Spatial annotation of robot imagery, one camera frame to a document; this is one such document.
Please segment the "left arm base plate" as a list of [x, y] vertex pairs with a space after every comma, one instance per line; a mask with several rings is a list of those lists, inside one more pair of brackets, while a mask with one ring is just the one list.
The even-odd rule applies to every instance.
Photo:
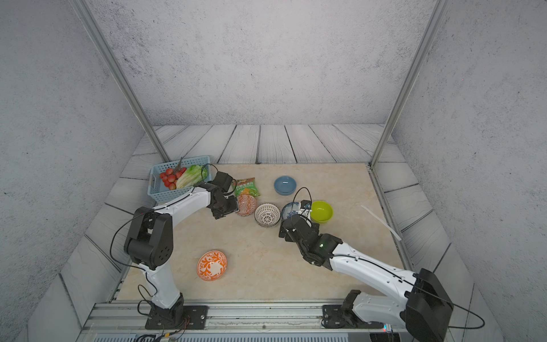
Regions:
[[174, 306], [163, 309], [152, 305], [146, 330], [203, 330], [207, 322], [208, 306]]

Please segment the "white brown lattice bowl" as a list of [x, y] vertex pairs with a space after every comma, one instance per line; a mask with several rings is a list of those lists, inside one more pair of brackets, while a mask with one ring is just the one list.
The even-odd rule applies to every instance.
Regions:
[[256, 208], [254, 219], [261, 227], [270, 228], [279, 223], [281, 211], [272, 203], [264, 203]]

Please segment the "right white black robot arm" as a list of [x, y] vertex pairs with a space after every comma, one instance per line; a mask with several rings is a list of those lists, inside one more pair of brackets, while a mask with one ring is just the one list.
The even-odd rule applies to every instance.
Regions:
[[296, 243], [309, 264], [351, 276], [386, 295], [381, 299], [351, 291], [343, 305], [351, 317], [403, 327], [418, 341], [445, 339], [454, 304], [433, 272], [380, 262], [338, 237], [319, 233], [319, 226], [302, 215], [283, 220], [280, 236]]

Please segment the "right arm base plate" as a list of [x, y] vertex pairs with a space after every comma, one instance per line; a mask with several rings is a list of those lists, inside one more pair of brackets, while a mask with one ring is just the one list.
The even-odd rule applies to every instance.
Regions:
[[322, 306], [321, 325], [325, 329], [383, 329], [384, 323], [362, 321], [350, 309], [341, 305]]

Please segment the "blue floral bowl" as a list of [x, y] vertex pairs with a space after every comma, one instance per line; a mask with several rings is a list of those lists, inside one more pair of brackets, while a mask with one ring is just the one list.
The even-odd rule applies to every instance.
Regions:
[[302, 214], [304, 211], [300, 202], [290, 202], [281, 211], [281, 220], [289, 219], [293, 215]]

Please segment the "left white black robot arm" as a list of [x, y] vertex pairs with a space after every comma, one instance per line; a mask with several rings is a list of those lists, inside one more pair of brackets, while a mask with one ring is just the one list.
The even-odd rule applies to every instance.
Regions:
[[130, 224], [124, 250], [145, 276], [154, 327], [182, 322], [184, 298], [175, 285], [169, 260], [174, 251], [173, 229], [195, 212], [208, 208], [215, 219], [239, 210], [232, 181], [203, 182], [164, 205], [139, 208]]

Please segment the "red patterned bowl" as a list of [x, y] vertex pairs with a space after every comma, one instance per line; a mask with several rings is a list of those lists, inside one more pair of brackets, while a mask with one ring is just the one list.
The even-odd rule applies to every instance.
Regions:
[[256, 208], [258, 207], [258, 202], [256, 198], [249, 194], [240, 194], [237, 198], [237, 203], [239, 211], [237, 214], [241, 217], [248, 217], [253, 215]]

